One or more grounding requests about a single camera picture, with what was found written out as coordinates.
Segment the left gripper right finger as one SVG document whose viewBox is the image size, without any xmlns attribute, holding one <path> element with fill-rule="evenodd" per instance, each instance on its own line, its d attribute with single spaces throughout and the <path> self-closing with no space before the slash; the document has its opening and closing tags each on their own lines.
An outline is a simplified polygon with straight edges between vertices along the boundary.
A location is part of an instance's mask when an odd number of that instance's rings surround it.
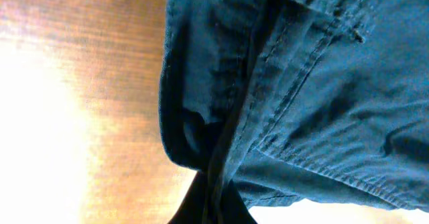
<svg viewBox="0 0 429 224">
<path fill-rule="evenodd" d="M 217 212 L 218 224 L 256 224 L 250 215 L 233 181 L 223 189 L 219 210 Z"/>
</svg>

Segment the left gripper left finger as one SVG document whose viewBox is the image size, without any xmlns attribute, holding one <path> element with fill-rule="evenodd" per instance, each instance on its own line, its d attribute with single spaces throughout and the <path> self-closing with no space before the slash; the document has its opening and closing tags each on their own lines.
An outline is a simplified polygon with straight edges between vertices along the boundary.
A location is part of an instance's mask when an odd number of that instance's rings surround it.
<svg viewBox="0 0 429 224">
<path fill-rule="evenodd" d="M 208 177 L 197 172 L 178 210 L 168 224 L 210 224 Z"/>
</svg>

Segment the dark teal shorts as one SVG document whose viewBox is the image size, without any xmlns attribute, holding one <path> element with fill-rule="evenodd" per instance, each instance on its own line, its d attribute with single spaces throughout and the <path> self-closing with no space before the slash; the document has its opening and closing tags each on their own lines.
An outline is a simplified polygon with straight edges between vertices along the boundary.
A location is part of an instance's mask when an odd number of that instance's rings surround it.
<svg viewBox="0 0 429 224">
<path fill-rule="evenodd" d="M 428 0 L 167 0 L 171 161 L 252 206 L 428 210 Z"/>
</svg>

